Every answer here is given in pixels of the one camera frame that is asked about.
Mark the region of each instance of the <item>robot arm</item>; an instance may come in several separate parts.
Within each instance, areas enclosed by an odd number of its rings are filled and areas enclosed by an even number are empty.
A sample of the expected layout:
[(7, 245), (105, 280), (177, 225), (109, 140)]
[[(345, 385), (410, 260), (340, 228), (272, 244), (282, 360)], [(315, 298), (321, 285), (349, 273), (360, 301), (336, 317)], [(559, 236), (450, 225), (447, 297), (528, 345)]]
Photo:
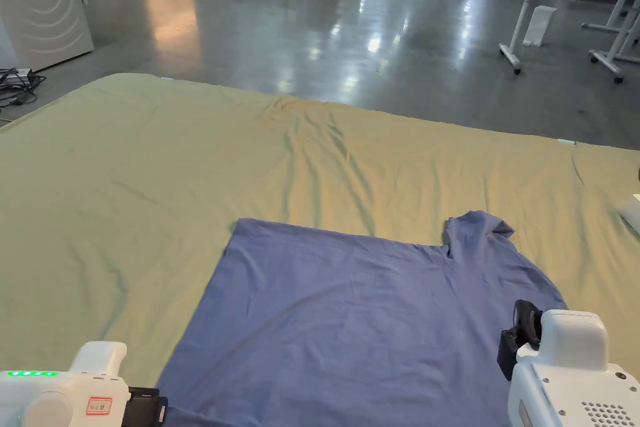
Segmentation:
[(0, 372), (0, 427), (157, 427), (166, 398), (118, 376), (122, 342), (88, 342), (68, 372)]
[[(640, 384), (608, 363), (609, 341), (602, 320), (579, 311), (542, 313), (527, 304), (518, 309), (516, 303), (516, 325), (502, 332), (499, 349), (499, 364), (511, 380), (507, 401), (511, 425), (640, 426)], [(523, 324), (534, 327), (532, 342), (528, 341), (532, 330), (526, 332)]]

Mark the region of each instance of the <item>concrete floor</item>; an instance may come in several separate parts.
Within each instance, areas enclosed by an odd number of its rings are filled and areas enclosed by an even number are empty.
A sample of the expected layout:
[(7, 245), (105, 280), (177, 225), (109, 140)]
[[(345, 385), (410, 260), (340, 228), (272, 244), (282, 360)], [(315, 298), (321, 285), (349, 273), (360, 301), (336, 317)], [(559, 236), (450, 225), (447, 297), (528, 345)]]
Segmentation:
[(556, 23), (515, 77), (498, 43), (523, 0), (89, 1), (96, 51), (45, 71), (38, 101), (3, 117), (133, 72), (640, 149), (640, 66), (615, 85), (587, 57), (613, 37), (580, 29), (605, 22), (607, 4), (537, 0), (559, 8)]

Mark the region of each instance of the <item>sticker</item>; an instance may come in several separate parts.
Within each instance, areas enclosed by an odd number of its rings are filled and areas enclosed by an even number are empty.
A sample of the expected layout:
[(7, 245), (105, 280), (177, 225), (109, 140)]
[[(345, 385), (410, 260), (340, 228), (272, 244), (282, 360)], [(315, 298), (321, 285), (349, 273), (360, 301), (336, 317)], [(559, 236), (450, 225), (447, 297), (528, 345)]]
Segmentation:
[(531, 423), (531, 418), (529, 417), (529, 412), (527, 412), (527, 408), (524, 406), (524, 402), (521, 399), (521, 402), (517, 406), (517, 412), (521, 415), (522, 425), (524, 427), (533, 427)]
[(111, 411), (112, 402), (113, 399), (110, 397), (91, 397), (86, 406), (86, 415), (108, 416)]

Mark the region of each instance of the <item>electrical wire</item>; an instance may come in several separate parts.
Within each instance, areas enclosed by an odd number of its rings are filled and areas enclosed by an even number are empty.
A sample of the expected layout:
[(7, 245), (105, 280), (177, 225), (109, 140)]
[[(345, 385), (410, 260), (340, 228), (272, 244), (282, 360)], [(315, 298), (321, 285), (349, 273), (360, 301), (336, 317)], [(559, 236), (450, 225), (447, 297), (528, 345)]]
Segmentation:
[[(8, 79), (18, 79), (20, 83), (8, 83)], [(27, 83), (17, 69), (0, 69), (0, 110), (10, 105), (31, 104), (38, 100), (33, 91), (46, 79), (44, 76), (33, 75)]]

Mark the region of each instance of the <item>green led light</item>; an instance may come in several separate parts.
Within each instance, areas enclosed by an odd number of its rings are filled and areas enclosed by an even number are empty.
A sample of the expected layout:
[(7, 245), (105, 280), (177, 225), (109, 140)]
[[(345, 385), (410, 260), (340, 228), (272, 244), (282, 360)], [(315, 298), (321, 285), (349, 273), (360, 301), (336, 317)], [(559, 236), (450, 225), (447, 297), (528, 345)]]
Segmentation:
[(31, 370), (14, 370), (7, 372), (9, 377), (30, 377), (30, 376), (47, 376), (47, 377), (55, 377), (58, 375), (57, 372), (40, 372), (40, 371), (31, 371)]

